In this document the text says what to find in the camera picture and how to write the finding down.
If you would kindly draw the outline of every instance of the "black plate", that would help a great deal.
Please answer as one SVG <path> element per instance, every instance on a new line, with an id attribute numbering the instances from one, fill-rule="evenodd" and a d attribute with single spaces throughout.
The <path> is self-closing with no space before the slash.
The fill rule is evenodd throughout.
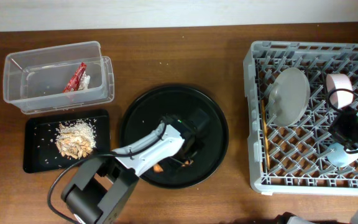
<path id="1" fill-rule="evenodd" d="M 55 170 L 68 167 L 78 161 L 78 159 L 67 159 L 60 155 L 55 144 L 57 137 L 55 134 L 58 134 L 56 128 L 59 127 L 59 123 L 67 121 L 72 123 L 86 118 L 89 118 L 86 120 L 88 124 L 95 126 L 96 147 L 93 149 L 94 153 L 110 151 L 109 113 L 106 110 L 32 118 L 25 124 L 23 170 L 26 173 Z"/>
<path id="2" fill-rule="evenodd" d="M 124 115 L 120 128 L 120 146 L 139 140 L 154 130 L 161 116 L 175 114 L 186 119 L 201 108 L 210 117 L 208 134 L 201 141 L 190 167 L 172 172 L 155 173 L 152 169 L 141 177 L 147 182 L 168 189 L 180 189 L 207 179 L 222 162 L 229 142 L 226 119 L 219 106 L 204 93 L 185 85 L 162 86 L 139 97 Z"/>

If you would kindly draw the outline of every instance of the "gray dish rack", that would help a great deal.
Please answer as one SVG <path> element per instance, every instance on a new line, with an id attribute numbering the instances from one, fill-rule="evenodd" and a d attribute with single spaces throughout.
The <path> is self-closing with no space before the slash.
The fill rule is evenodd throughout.
<path id="1" fill-rule="evenodd" d="M 326 158 L 334 141 L 328 133 L 337 113 L 325 101 L 325 78 L 346 74 L 358 92 L 358 44 L 256 41 L 244 61 L 244 88 L 249 109 L 250 184 L 259 193 L 358 195 L 358 160 L 339 168 Z M 310 100 L 296 124 L 280 128 L 266 114 L 270 170 L 266 166 L 260 101 L 265 106 L 272 83 L 287 68 L 304 71 Z M 355 100 L 352 107 L 358 106 Z"/>

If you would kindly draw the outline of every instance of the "white backdrop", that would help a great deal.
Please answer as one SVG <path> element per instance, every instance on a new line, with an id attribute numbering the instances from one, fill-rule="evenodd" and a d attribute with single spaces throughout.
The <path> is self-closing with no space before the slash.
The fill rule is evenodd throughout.
<path id="1" fill-rule="evenodd" d="M 358 0 L 0 0 L 0 31 L 358 21 Z"/>

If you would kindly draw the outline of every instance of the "wooden stick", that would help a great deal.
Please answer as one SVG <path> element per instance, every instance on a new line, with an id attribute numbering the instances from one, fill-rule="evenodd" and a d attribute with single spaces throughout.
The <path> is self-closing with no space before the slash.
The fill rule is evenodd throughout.
<path id="1" fill-rule="evenodd" d="M 270 170 L 270 157 L 269 157 L 269 142 L 267 141 L 265 102 L 262 100 L 261 104 L 262 104 L 262 123 L 264 125 L 266 166 L 267 166 L 267 171 L 269 171 Z"/>

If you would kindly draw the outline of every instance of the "candy wrapper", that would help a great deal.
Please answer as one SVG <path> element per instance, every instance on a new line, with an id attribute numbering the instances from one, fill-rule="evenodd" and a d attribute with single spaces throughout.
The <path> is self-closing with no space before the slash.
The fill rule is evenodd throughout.
<path id="1" fill-rule="evenodd" d="M 85 65 L 85 63 L 82 62 L 80 67 L 74 73 L 73 77 L 67 83 L 66 88 L 63 90 L 64 93 L 78 90 L 78 87 L 80 87 L 80 80 L 81 80 L 82 75 L 85 72 L 85 69 L 86 69 L 86 65 Z"/>

